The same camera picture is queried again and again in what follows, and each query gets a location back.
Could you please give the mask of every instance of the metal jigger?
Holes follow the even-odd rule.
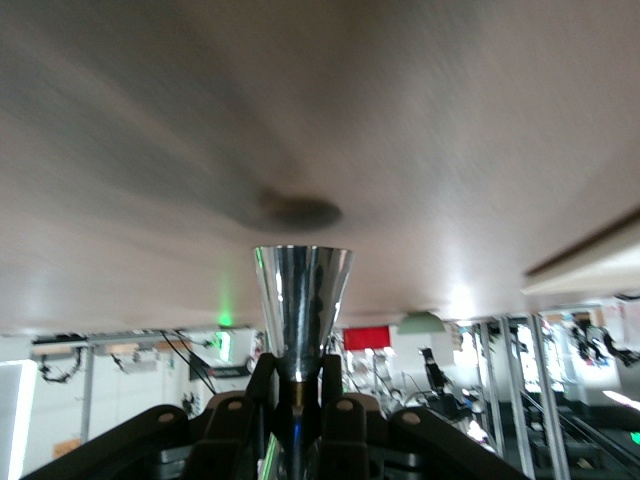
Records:
[[[255,258],[269,346],[280,377],[273,433],[287,478],[300,480],[320,435],[318,374],[353,253],[286,245],[258,247]]]

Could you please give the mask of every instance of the green lampshade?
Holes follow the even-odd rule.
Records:
[[[398,335],[444,332],[442,320],[431,312],[412,312],[398,325]]]

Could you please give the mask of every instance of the brown edge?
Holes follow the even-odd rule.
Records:
[[[611,237],[615,233],[618,233],[620,230],[624,230],[625,228],[628,228],[638,222],[640,222],[640,206],[636,207],[630,213],[624,215],[618,220],[615,220],[613,223],[605,226],[601,230],[588,235],[584,240],[571,245],[570,247],[562,250],[560,253],[554,255],[548,260],[545,260],[544,262],[529,269],[525,272],[525,276],[533,277],[535,275],[539,275],[540,273],[543,273],[546,270],[549,270],[556,265],[572,257],[575,257],[576,255],[584,252],[596,243],[605,240],[607,237]]]

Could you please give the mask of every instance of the silver cup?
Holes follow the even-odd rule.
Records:
[[[335,324],[353,252],[316,246],[255,249],[271,353],[290,382],[316,377]]]

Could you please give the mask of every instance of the red object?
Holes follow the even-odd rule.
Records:
[[[377,349],[391,346],[388,326],[347,328],[343,334],[345,350]]]

